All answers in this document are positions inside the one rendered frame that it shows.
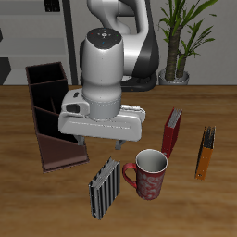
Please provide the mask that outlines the orange book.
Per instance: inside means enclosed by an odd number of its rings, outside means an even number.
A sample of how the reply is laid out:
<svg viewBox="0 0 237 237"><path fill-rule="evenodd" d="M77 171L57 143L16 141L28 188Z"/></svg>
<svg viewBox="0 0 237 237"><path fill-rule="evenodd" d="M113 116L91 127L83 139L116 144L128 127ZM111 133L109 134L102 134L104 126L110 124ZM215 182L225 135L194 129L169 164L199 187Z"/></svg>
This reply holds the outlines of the orange book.
<svg viewBox="0 0 237 237"><path fill-rule="evenodd" d="M205 126L195 169L195 177L201 181L206 177L206 172L214 149L215 133L216 127Z"/></svg>

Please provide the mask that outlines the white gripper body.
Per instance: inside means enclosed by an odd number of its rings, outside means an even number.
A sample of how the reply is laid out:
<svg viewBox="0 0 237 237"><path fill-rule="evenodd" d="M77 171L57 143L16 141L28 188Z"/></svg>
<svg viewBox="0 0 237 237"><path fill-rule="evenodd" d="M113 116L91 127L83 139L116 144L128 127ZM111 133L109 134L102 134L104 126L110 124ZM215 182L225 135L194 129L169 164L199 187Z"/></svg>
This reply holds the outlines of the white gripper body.
<svg viewBox="0 0 237 237"><path fill-rule="evenodd" d="M119 113L106 121L92 120L88 116L62 111L58 129L64 134L137 142L142 137L144 120L145 111L139 106L122 105Z"/></svg>

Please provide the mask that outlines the red patterned mug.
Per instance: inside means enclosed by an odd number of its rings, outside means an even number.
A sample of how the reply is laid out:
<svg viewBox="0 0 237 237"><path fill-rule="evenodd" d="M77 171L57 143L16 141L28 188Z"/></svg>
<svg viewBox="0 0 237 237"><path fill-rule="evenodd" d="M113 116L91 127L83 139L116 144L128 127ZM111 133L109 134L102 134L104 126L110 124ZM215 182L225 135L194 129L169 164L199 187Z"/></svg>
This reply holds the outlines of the red patterned mug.
<svg viewBox="0 0 237 237"><path fill-rule="evenodd" d="M136 156L134 163L123 166L122 175L141 198L153 200L160 194L167 166L168 159L163 153L154 149L145 149ZM129 168L135 171L136 181L127 176L126 171Z"/></svg>

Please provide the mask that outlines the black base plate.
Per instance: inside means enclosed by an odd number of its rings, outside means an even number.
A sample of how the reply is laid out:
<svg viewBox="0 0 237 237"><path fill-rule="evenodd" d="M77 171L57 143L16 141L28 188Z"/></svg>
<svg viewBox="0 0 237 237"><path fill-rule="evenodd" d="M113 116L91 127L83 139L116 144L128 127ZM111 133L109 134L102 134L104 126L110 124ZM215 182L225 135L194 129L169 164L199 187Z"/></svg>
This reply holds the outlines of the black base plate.
<svg viewBox="0 0 237 237"><path fill-rule="evenodd" d="M155 73L144 79L124 76L121 81L121 89L123 92L146 92L152 90L156 83L157 76Z"/></svg>

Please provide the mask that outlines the green pot plant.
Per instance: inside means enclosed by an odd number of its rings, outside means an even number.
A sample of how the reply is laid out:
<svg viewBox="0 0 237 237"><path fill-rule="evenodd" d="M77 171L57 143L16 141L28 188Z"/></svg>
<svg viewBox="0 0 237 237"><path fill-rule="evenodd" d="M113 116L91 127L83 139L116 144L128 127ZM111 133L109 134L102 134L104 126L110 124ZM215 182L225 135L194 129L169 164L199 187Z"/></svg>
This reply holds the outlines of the green pot plant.
<svg viewBox="0 0 237 237"><path fill-rule="evenodd" d="M213 42L209 38L212 26L198 33L203 20L190 25L190 22L202 13L205 9L213 6L218 0L201 0L186 7L187 0L168 0L168 11L162 8L165 17L159 23L164 22L166 29L162 28L168 44L167 65L158 73L160 85L187 85L190 79L189 73L185 70L186 60L189 56L198 56L196 49L202 44Z"/></svg>

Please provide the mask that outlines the dark brown desk caddy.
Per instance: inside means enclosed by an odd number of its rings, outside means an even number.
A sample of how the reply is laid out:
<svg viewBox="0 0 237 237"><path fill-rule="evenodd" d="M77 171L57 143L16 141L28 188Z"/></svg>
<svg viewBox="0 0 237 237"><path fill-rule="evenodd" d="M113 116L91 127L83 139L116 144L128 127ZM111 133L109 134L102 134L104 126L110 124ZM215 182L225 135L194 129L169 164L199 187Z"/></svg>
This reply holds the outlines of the dark brown desk caddy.
<svg viewBox="0 0 237 237"><path fill-rule="evenodd" d="M60 62L26 67L34 129L43 173L89 162L85 142L58 130L61 104L68 81Z"/></svg>

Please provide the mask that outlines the black and white striped book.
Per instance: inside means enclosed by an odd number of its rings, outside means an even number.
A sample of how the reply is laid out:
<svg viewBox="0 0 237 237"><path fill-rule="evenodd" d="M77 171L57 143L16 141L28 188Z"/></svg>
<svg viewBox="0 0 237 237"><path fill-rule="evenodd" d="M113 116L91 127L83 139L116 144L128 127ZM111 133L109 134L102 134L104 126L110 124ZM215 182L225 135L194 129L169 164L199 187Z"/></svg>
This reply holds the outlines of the black and white striped book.
<svg viewBox="0 0 237 237"><path fill-rule="evenodd" d="M92 216L101 219L120 192L120 162L109 158L89 183Z"/></svg>

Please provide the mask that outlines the red book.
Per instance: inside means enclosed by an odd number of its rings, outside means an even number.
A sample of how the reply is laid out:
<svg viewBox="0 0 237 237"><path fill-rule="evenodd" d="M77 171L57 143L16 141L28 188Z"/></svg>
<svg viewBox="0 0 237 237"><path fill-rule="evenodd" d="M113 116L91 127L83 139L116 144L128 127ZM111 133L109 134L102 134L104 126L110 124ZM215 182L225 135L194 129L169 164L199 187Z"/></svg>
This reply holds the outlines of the red book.
<svg viewBox="0 0 237 237"><path fill-rule="evenodd" d="M170 157L174 145L177 141L181 123L181 115L182 115L181 109L173 108L164 126L161 152L166 157Z"/></svg>

